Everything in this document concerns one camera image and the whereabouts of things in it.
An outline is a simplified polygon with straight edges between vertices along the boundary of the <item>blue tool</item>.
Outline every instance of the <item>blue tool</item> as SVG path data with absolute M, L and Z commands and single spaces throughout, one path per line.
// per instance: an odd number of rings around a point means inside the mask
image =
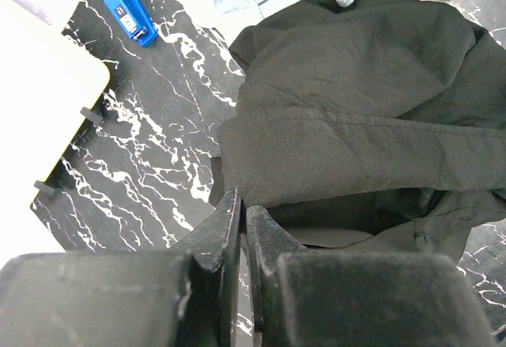
M 141 47 L 149 46 L 158 37 L 158 31 L 140 0 L 103 1 L 123 31 Z

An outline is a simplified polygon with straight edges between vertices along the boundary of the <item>blue stapler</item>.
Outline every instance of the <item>blue stapler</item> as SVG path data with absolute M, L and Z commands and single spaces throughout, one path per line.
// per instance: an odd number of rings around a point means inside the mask
M 103 1 L 123 31 L 141 47 L 149 46 L 158 37 L 158 31 L 140 0 Z

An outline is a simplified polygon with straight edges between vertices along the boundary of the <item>black cloth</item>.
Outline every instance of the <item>black cloth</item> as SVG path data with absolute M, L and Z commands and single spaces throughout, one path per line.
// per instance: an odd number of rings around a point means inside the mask
M 457 9 L 302 0 L 230 50 L 246 81 L 215 176 L 296 237 L 458 260 L 506 217 L 506 51 Z

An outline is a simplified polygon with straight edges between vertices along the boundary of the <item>white label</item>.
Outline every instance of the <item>white label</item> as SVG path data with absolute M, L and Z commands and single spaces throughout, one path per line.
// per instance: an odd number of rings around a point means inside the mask
M 119 19 L 121 20 L 125 28 L 128 30 L 128 32 L 132 33 L 137 28 L 137 25 L 135 24 L 134 19 L 132 19 L 130 14 L 126 13 Z

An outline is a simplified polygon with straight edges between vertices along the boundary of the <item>marble table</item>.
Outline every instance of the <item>marble table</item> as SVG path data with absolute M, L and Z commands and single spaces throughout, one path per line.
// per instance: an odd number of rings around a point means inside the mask
M 209 158 L 219 153 L 215 134 L 234 115 L 244 74 L 181 0 L 142 1 L 160 28 L 147 49 L 126 38 L 100 0 L 81 0 L 64 30 L 111 72 L 105 122 L 81 128 L 59 163 L 57 194 L 32 203 L 68 251 L 169 248 L 213 212 Z M 506 43 L 506 0 L 441 1 Z M 503 221 L 476 228 L 459 263 L 496 334 L 506 329 L 505 261 Z M 238 346 L 251 345 L 244 272 Z

